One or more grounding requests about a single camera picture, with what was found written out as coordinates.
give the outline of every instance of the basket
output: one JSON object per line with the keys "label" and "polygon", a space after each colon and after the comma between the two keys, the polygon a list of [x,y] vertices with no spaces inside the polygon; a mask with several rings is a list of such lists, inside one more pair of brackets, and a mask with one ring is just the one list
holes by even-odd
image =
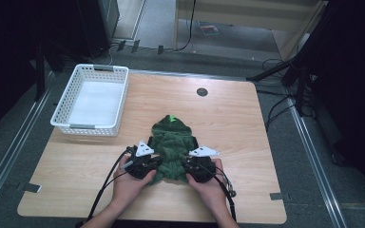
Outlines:
{"label": "basket", "polygon": [[127,88],[127,67],[78,65],[50,123],[64,134],[116,136]]}

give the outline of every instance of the person's right arm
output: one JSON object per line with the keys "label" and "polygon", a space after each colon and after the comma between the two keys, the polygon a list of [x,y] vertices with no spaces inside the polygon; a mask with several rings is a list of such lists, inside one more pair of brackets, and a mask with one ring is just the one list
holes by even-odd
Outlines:
{"label": "person's right arm", "polygon": [[[221,160],[217,159],[213,160],[213,162],[220,170],[223,170]],[[186,174],[186,178],[188,179],[189,185],[191,185],[200,194],[203,203],[212,213],[220,228],[239,227],[230,215],[229,209],[226,205],[226,196],[215,179],[205,183],[200,183],[196,182],[190,174]]]}

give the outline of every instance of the hand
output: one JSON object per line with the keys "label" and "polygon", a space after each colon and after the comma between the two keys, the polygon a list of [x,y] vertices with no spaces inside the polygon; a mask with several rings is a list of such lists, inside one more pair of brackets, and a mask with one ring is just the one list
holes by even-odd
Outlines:
{"label": "hand", "polygon": [[[212,160],[212,162],[214,162],[217,167],[216,175],[218,179],[222,181],[225,185],[226,182],[221,173],[221,171],[223,170],[221,160],[215,159]],[[226,196],[221,190],[221,186],[217,180],[212,179],[205,183],[196,182],[190,174],[186,174],[186,178],[188,179],[189,185],[191,185],[200,194],[201,200],[212,213],[220,228],[239,227],[238,224],[233,220],[229,213],[229,210],[227,209]]]}
{"label": "hand", "polygon": [[114,178],[121,176],[114,180],[112,200],[110,203],[118,204],[119,206],[121,205],[124,209],[138,197],[141,190],[150,183],[156,175],[156,170],[152,170],[146,175],[146,177],[139,180],[133,178],[127,173],[125,174],[126,171],[121,169],[121,167],[127,162],[127,160],[128,156],[123,156],[117,170],[114,172]]}

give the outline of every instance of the dark green fabric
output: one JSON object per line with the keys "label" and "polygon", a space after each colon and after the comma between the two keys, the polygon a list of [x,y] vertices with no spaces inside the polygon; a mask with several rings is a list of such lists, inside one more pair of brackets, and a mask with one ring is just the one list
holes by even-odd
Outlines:
{"label": "dark green fabric", "polygon": [[151,184],[161,179],[187,182],[182,160],[195,149],[191,128],[175,116],[167,115],[152,126],[152,133],[150,147],[163,157],[163,163]]}

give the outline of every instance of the table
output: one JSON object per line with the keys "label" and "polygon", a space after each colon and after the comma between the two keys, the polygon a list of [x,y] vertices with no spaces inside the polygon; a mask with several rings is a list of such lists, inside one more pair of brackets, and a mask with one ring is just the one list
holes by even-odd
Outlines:
{"label": "table", "polygon": [[[283,61],[290,58],[304,34],[317,24],[326,1],[321,0],[197,0],[194,21],[272,30]],[[194,0],[177,0],[174,48],[179,19],[190,20]]]}
{"label": "table", "polygon": [[[111,166],[129,145],[147,142],[151,127],[173,114],[192,128],[199,145],[221,152],[224,171],[238,195],[238,222],[286,220],[277,174],[259,108],[249,82],[130,73],[119,135],[64,135],[54,129],[30,180],[39,193],[25,192],[18,213],[25,217],[86,218]],[[207,96],[199,96],[204,87]],[[110,201],[112,185],[97,208]],[[214,221],[196,192],[180,181],[147,186],[120,219]]]}

